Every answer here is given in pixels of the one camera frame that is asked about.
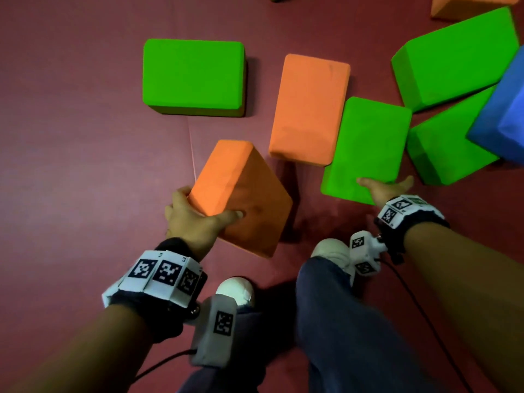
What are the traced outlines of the white shoe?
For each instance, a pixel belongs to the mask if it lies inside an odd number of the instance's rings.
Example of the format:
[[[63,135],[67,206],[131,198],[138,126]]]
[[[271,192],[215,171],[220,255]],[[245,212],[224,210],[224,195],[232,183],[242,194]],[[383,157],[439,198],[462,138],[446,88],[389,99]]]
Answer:
[[[255,307],[255,288],[244,277],[230,277],[224,280],[215,294],[233,298],[239,308],[253,309]]]
[[[344,244],[344,242],[334,238],[321,240],[311,253],[311,258],[315,257],[327,259],[337,265],[348,275],[350,286],[354,285],[356,268],[350,257],[350,247]]]

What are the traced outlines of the person's left forearm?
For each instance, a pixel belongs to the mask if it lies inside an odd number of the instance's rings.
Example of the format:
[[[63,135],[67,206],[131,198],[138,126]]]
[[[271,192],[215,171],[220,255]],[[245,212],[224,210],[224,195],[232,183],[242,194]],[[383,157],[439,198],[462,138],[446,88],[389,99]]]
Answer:
[[[110,305],[6,393],[127,393],[153,343],[138,314]]]

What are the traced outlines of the person's right hand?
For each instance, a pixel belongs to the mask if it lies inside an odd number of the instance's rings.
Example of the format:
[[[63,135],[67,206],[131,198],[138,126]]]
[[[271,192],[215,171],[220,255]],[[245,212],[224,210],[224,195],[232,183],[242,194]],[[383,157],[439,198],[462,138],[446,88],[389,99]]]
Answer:
[[[414,182],[415,178],[410,175],[399,183],[384,183],[385,190],[383,192],[370,192],[370,195],[374,204],[381,209],[389,200],[408,193],[408,191],[413,187]]]

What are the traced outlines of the person's right leg in jeans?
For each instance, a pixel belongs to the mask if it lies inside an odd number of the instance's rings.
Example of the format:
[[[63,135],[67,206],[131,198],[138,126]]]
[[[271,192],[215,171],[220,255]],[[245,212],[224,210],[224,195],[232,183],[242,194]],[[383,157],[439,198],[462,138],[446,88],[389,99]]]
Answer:
[[[353,296],[350,277],[335,263],[308,259],[296,297],[309,393],[441,393],[392,324]]]

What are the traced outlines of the person's left hand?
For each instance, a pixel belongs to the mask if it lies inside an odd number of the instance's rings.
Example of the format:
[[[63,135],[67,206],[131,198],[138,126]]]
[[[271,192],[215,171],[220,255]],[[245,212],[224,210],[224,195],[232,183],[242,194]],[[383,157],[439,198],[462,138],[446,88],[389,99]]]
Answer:
[[[184,186],[172,194],[172,204],[165,208],[168,228],[166,238],[182,239],[197,261],[210,252],[220,233],[213,229],[213,216],[204,216],[189,203],[192,187]]]

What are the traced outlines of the green foam block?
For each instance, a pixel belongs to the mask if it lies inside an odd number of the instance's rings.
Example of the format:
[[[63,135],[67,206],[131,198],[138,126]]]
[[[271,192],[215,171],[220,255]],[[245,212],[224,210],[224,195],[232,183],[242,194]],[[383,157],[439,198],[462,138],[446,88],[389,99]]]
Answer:
[[[406,149],[424,185],[451,185],[499,160],[467,138],[495,88],[469,96],[409,130]]]
[[[409,40],[391,64],[404,106],[419,112],[498,83],[518,49],[502,7]]]
[[[247,61],[239,41],[148,39],[142,101],[160,114],[243,117]]]
[[[324,169],[321,193],[375,205],[370,191],[360,186],[357,179],[395,182],[411,118],[412,111],[406,107],[349,98],[344,105],[333,160]]]

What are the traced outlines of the person's right forearm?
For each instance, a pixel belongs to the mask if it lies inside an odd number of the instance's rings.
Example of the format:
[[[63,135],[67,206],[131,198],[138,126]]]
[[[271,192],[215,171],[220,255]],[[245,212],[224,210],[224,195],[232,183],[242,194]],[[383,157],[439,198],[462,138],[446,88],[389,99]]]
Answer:
[[[435,223],[404,247],[493,384],[524,393],[524,264]]]

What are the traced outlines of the blue foam block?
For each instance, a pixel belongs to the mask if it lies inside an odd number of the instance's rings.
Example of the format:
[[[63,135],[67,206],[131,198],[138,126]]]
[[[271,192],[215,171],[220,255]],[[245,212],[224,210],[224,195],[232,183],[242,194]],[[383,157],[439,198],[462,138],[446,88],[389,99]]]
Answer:
[[[500,158],[524,166],[524,45],[495,86],[467,138]]]

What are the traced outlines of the black wristband with marker tags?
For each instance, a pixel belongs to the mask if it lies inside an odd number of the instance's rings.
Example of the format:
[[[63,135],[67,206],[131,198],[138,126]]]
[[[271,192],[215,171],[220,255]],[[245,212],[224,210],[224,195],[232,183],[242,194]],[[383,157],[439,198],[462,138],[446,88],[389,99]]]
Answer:
[[[181,238],[145,251],[103,294],[104,307],[123,305],[146,323],[154,343],[179,336],[190,319],[207,274]]]
[[[390,198],[374,219],[382,242],[394,265],[403,264],[406,233],[421,223],[434,223],[450,228],[444,215],[417,195],[400,195]]]

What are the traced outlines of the orange foam block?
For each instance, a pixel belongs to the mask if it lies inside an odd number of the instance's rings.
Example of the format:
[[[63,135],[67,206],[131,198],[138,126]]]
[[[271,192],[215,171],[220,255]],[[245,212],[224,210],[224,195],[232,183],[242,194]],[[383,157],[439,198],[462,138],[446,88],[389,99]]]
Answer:
[[[463,21],[492,10],[510,7],[520,0],[432,0],[433,19]]]
[[[251,142],[224,139],[216,143],[188,200],[205,216],[242,211],[243,218],[226,227],[219,237],[264,258],[274,255],[293,205]]]
[[[348,63],[286,55],[269,154],[316,166],[331,164],[349,80]]]

